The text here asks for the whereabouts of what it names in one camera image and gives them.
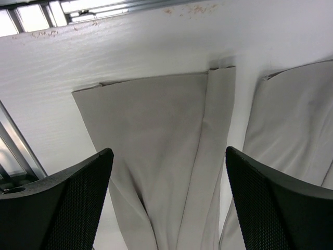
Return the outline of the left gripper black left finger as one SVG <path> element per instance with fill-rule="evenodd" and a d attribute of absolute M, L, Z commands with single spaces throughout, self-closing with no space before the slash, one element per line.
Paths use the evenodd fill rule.
<path fill-rule="evenodd" d="M 93 249 L 113 158 L 105 148 L 2 194 L 1 249 Z"/>

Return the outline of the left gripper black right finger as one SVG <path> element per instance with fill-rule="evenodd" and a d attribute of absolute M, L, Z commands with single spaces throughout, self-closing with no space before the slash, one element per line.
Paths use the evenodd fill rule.
<path fill-rule="evenodd" d="M 332 249 L 332 190 L 231 146 L 226 168 L 246 249 Z"/>

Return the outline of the grey trousers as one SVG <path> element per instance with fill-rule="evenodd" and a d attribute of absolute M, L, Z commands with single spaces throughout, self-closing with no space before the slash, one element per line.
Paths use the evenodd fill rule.
<path fill-rule="evenodd" d="M 236 68 L 145 78 L 73 93 L 97 151 L 128 249 L 244 249 L 234 202 L 220 197 Z M 332 61 L 259 83 L 243 151 L 332 188 Z"/>

